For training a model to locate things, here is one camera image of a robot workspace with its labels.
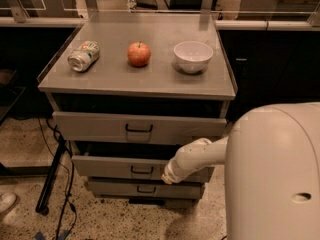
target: white bowl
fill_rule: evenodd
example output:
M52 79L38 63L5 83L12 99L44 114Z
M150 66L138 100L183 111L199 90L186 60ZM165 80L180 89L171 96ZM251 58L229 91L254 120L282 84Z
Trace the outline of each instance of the white bowl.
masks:
M177 64L187 73L197 73L207 67L213 50L205 43L186 41L174 47Z

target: can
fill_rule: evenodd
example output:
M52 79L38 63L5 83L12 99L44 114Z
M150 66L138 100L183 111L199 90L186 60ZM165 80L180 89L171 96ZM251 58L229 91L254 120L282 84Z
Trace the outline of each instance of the can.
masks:
M68 62L74 71L84 72L99 58L100 47L96 41L85 41L69 56Z

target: person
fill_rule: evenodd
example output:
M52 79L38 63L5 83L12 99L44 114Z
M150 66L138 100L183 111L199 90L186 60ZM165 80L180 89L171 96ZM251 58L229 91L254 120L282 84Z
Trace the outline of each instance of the person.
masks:
M0 196L0 214L9 210L10 207L12 207L12 205L15 203L16 199L17 196L14 193L3 193Z

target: black drawer handle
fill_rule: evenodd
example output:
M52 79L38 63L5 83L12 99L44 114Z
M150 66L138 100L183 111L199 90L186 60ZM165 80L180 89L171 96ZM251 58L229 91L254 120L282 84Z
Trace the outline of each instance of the black drawer handle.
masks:
M150 171L148 171L148 172L135 171L133 166L131 166L131 172L135 173L135 174L152 174L153 173L153 166L151 167Z
M140 186L137 186L137 192L141 194L154 194L156 192L156 187L153 187L152 190L146 191L146 190L141 190Z
M129 124L126 124L126 131L127 132L140 132L140 133L150 133L152 132L153 125L150 125L148 130L136 130L136 129L129 129Z

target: apple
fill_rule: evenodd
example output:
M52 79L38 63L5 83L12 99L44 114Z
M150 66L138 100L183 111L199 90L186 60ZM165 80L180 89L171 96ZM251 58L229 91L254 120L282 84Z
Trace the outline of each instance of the apple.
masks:
M128 60L133 66L145 66L148 64L150 57L150 48L142 42L132 43L128 48Z

